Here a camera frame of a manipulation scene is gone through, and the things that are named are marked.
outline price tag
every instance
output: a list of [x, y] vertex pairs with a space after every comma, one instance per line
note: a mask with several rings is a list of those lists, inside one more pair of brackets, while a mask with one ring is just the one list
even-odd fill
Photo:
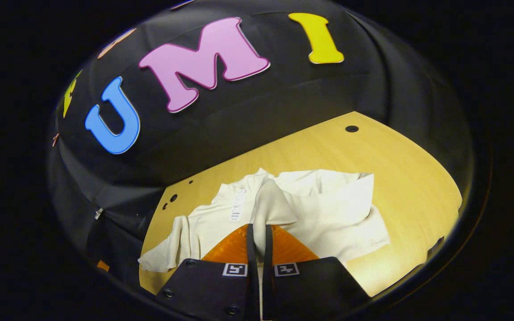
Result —
[[239, 219], [241, 219], [241, 213], [243, 212], [243, 205], [245, 204], [246, 195], [246, 189], [239, 189], [235, 194], [235, 199], [233, 200], [233, 207], [231, 209], [231, 216], [229, 217], [229, 221], [239, 221]]

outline black fabric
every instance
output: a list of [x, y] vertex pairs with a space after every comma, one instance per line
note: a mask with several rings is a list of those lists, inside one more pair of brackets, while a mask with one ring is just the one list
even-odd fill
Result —
[[[56, 132], [55, 124], [49, 128], [49, 134]], [[61, 222], [65, 234], [82, 254], [88, 255], [86, 243], [93, 215], [98, 207], [92, 204], [80, 191], [79, 185], [65, 167], [57, 145], [49, 146], [47, 154], [47, 185], [49, 195], [55, 207], [55, 214]]]
[[[344, 62], [310, 63], [308, 38], [300, 24], [288, 18], [290, 12], [326, 17]], [[428, 150], [463, 190], [471, 148], [455, 94], [412, 49], [351, 15], [330, 2], [297, 0], [200, 1], [159, 14], [82, 68], [66, 118], [57, 113], [65, 145], [96, 177], [97, 185], [166, 186], [356, 110]], [[186, 86], [198, 88], [200, 97], [181, 112], [167, 112], [163, 88], [149, 69], [139, 69], [137, 63], [167, 42], [196, 49], [201, 28], [229, 16], [241, 17], [241, 29], [271, 67], [242, 81], [227, 82], [220, 76], [223, 64], [218, 59], [217, 87], [207, 90], [184, 79]], [[118, 76], [141, 118], [141, 132], [130, 150], [112, 155], [84, 128], [84, 119], [99, 104], [100, 116], [110, 128], [122, 130], [114, 108], [100, 98]], [[101, 190], [93, 189], [90, 197]]]
[[163, 195], [163, 187], [108, 184], [96, 177], [83, 163], [80, 163], [61, 137], [57, 140], [57, 149], [61, 152], [62, 160], [69, 169], [71, 176], [78, 182], [80, 191], [89, 201], [100, 205], [104, 209], [148, 211], [151, 209], [152, 203], [157, 205]]
[[137, 291], [141, 288], [137, 258], [140, 257], [142, 244], [143, 240], [135, 238], [108, 217], [101, 215], [92, 225], [87, 252], [92, 262], [102, 260], [110, 266], [108, 272], [112, 276]]

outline yellow letter i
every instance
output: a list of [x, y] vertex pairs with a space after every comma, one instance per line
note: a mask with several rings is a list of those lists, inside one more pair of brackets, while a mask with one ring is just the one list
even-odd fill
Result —
[[311, 43], [312, 52], [308, 59], [312, 63], [338, 63], [344, 61], [344, 55], [336, 49], [330, 33], [326, 27], [328, 20], [322, 16], [310, 13], [291, 13], [294, 20], [303, 27]]

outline white shirt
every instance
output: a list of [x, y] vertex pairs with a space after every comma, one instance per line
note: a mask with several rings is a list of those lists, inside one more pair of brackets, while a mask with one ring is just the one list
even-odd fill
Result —
[[[174, 219], [170, 236], [138, 262], [143, 270], [167, 272], [184, 259], [200, 259], [237, 228], [253, 223], [257, 251], [265, 250], [265, 225], [283, 227], [318, 257], [343, 264], [390, 243], [378, 209], [372, 205], [372, 173], [329, 170], [295, 171], [274, 177], [259, 169], [222, 184], [209, 205]], [[245, 190], [238, 221], [231, 221], [234, 200]]]

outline black plastic part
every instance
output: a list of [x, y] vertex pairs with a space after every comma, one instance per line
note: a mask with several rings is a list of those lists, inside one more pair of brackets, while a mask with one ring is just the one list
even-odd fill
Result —
[[248, 321], [259, 321], [259, 274], [257, 272], [257, 258], [255, 256], [255, 242], [253, 241], [253, 224], [247, 226], [247, 276], [249, 277], [249, 290], [247, 293], [247, 312], [245, 317]]
[[157, 294], [157, 301], [200, 320], [244, 321], [247, 277], [223, 276], [225, 265], [184, 260]]
[[296, 266], [298, 274], [274, 278], [276, 321], [330, 320], [370, 300], [337, 258]]
[[267, 225], [265, 230], [265, 260], [263, 262], [263, 320], [273, 320], [275, 301], [273, 299], [273, 228]]

